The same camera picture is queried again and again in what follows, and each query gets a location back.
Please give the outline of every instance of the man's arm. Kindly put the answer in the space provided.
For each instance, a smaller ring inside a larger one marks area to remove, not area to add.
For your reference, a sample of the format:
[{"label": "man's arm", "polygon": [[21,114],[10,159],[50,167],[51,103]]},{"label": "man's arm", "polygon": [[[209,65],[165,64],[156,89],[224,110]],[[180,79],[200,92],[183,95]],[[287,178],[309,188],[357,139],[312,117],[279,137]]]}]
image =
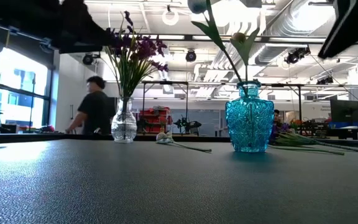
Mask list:
[{"label": "man's arm", "polygon": [[71,122],[71,125],[66,129],[66,133],[70,133],[76,127],[78,127],[83,121],[88,119],[88,115],[93,109],[93,97],[92,95],[87,95],[84,100],[81,102],[80,107],[78,107],[78,112],[75,115],[74,120]]},{"label": "man's arm", "polygon": [[66,129],[66,133],[70,133],[72,130],[82,124],[82,122],[85,121],[87,118],[88,115],[86,113],[80,111],[77,112],[74,120],[71,122],[71,125],[68,127],[68,129]]}]

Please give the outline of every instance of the clear glass vase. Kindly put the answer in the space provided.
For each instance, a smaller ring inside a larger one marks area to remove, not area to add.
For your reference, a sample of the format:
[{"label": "clear glass vase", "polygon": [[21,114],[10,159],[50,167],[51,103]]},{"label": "clear glass vase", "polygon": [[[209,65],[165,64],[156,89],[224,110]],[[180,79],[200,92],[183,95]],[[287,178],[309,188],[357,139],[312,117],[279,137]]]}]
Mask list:
[{"label": "clear glass vase", "polygon": [[132,100],[119,99],[118,109],[111,123],[111,135],[115,142],[131,143],[136,137],[136,118],[132,114]]},{"label": "clear glass vase", "polygon": [[236,152],[265,152],[272,133],[274,104],[259,98],[258,81],[238,83],[240,98],[226,103],[226,121]]}]

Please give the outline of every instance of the man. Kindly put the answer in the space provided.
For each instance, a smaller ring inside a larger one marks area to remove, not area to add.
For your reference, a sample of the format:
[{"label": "man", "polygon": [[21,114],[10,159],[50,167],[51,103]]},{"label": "man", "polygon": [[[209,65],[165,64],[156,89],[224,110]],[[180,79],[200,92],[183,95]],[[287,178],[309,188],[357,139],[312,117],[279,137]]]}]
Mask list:
[{"label": "man", "polygon": [[110,134],[110,116],[108,97],[103,93],[105,82],[101,77],[93,76],[86,81],[89,94],[84,98],[78,112],[66,129],[66,133],[71,133],[76,127],[84,122],[82,134],[93,134],[100,128],[101,134]]},{"label": "man", "polygon": [[281,127],[282,126],[282,124],[281,124],[281,122],[280,122],[280,118],[278,118],[279,117],[279,114],[280,114],[280,111],[279,110],[274,110],[274,121],[273,121],[273,123],[275,124],[275,125],[277,125],[277,127]]}]

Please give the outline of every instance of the glass window pane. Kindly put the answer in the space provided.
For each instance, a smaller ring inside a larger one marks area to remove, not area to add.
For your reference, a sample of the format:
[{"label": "glass window pane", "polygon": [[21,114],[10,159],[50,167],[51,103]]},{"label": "glass window pane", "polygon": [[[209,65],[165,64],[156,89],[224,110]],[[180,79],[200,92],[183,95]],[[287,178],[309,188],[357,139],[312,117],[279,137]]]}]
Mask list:
[{"label": "glass window pane", "polygon": [[17,124],[25,128],[41,128],[44,100],[0,89],[0,124]]},{"label": "glass window pane", "polygon": [[0,52],[0,84],[30,92],[34,88],[34,93],[45,95],[47,76],[45,65],[11,49],[4,48]]}]

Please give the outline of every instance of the tabletop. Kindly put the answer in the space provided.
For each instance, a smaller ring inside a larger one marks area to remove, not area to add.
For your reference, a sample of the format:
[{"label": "tabletop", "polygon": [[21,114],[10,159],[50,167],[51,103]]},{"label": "tabletop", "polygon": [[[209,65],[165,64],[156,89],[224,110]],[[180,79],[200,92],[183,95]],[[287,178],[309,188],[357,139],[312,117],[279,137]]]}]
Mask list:
[{"label": "tabletop", "polygon": [[0,223],[358,223],[358,152],[0,144]]}]

